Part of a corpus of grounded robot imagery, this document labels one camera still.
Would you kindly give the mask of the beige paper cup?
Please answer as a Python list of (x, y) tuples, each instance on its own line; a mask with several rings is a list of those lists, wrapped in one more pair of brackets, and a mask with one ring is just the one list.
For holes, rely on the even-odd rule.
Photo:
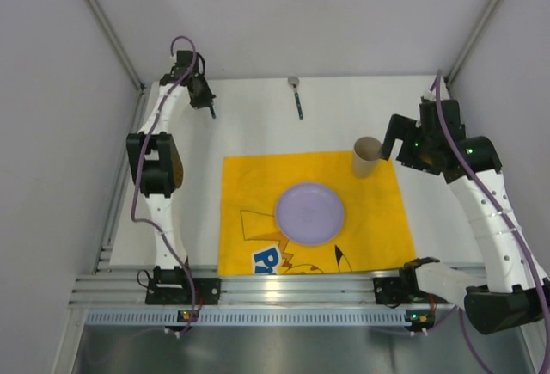
[(379, 160), (382, 144), (376, 138), (361, 137), (353, 145), (351, 171), (359, 179), (371, 175)]

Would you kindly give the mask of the spoon with green handle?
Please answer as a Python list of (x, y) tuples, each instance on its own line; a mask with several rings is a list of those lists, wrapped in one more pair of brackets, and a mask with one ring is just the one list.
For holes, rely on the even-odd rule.
[(302, 120), (303, 119), (303, 109), (302, 109), (302, 104), (301, 104), (301, 100), (300, 100), (300, 96), (299, 96), (299, 92), (298, 92), (298, 86), (299, 86), (299, 83), (300, 83), (299, 78), (298, 77), (288, 77), (287, 82), (291, 86), (292, 91), (293, 91), (298, 117), (299, 117), (300, 120)]

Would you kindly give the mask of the purple plastic plate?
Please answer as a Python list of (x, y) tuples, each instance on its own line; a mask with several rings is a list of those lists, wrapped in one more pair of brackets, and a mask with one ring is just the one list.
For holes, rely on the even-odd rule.
[(342, 230), (345, 208), (330, 187), (301, 182), (282, 192), (275, 205), (278, 229), (290, 241), (316, 247), (332, 241)]

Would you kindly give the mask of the yellow cartoon placemat cloth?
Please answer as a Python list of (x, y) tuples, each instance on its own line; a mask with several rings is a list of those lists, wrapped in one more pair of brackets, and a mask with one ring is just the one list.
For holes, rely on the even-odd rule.
[(416, 250), (391, 162), (358, 179), (349, 151), (223, 161), (222, 276), (401, 267)]

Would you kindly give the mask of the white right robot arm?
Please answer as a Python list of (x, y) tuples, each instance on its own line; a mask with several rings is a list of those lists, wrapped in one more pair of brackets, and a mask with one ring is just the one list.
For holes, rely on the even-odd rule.
[(468, 137), (455, 100), (422, 100), (419, 119), (391, 116), (379, 157), (387, 160), (396, 140), (403, 166), (442, 175), (465, 212), (486, 271), (476, 279), (432, 257), (399, 270), (410, 297), (434, 295), (463, 310), (481, 334), (549, 320), (549, 278), (528, 257), (492, 141)]

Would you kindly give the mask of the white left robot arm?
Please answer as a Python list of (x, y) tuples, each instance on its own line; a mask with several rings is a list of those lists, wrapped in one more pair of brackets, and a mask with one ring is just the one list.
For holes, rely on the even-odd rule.
[(177, 279), (188, 272), (186, 249), (180, 237), (179, 220), (174, 215), (176, 192), (184, 181), (184, 167), (171, 123), (185, 105), (207, 109), (217, 117), (216, 96), (205, 78), (205, 59), (194, 51), (173, 53), (174, 65), (159, 81), (159, 94), (143, 126), (127, 135), (125, 147), (134, 184), (131, 220), (147, 224), (154, 232), (156, 253), (154, 272), (163, 284), (168, 273)]

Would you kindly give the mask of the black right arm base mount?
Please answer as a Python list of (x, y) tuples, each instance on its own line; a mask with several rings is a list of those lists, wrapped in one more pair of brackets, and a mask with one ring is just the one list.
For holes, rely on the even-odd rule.
[(420, 296), (413, 282), (404, 277), (377, 277), (372, 279), (376, 304), (395, 309), (403, 304), (417, 303)]

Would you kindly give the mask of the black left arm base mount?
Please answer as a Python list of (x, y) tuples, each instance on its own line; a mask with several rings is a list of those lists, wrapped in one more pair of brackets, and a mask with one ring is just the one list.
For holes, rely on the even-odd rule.
[(152, 273), (139, 270), (137, 283), (145, 289), (148, 305), (217, 305), (222, 291), (220, 278), (212, 277), (193, 277), (192, 290), (185, 271), (179, 267), (155, 267)]

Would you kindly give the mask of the aluminium frame rail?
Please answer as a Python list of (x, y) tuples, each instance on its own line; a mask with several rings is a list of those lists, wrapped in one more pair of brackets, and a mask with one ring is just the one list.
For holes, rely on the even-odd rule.
[[(242, 308), (371, 306), (375, 278), (396, 277), (395, 269), (368, 273), (238, 276), (221, 279), (218, 305)], [(101, 269), (76, 278), (69, 297), (73, 308), (141, 307), (147, 279), (133, 268)]]

